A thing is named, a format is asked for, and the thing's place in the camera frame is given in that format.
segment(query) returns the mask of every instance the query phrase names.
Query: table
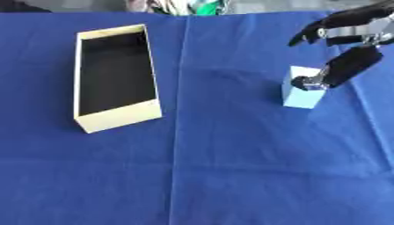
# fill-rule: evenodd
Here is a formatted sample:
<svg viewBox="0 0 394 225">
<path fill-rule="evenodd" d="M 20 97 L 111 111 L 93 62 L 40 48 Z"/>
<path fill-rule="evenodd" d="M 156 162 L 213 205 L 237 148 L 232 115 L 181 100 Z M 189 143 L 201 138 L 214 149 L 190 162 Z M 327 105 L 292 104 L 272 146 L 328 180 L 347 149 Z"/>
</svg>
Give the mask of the table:
<svg viewBox="0 0 394 225">
<path fill-rule="evenodd" d="M 394 48 L 313 111 L 281 106 L 287 47 L 326 12 L 0 14 L 0 224 L 391 225 Z M 72 119 L 75 34 L 147 24 L 164 117 Z"/>
</svg>

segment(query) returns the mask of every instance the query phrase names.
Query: small cube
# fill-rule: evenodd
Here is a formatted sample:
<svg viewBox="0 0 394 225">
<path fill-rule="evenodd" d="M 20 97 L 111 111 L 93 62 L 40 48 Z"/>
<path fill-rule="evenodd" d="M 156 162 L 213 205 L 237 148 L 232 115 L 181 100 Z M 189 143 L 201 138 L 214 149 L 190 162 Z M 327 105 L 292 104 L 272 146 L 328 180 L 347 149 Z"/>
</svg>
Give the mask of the small cube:
<svg viewBox="0 0 394 225">
<path fill-rule="evenodd" d="M 298 76 L 315 76 L 319 72 L 320 69 L 291 66 L 281 87 L 283 105 L 287 107 L 313 109 L 325 95 L 326 90 L 304 91 L 293 86 L 291 81 Z"/>
</svg>

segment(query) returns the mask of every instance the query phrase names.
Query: white box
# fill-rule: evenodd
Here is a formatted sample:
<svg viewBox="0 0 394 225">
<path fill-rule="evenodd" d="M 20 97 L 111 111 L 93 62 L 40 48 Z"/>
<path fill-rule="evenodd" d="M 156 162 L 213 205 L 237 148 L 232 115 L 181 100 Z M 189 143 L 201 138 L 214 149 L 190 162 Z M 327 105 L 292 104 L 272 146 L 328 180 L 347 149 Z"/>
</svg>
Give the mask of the white box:
<svg viewBox="0 0 394 225">
<path fill-rule="evenodd" d="M 162 117 L 145 25 L 77 34 L 74 120 L 86 133 Z"/>
<path fill-rule="evenodd" d="M 298 76 L 315 76 L 319 72 L 320 69 L 291 66 L 281 87 L 283 105 L 287 107 L 313 109 L 325 95 L 325 91 L 304 91 L 293 86 L 291 80 Z"/>
</svg>

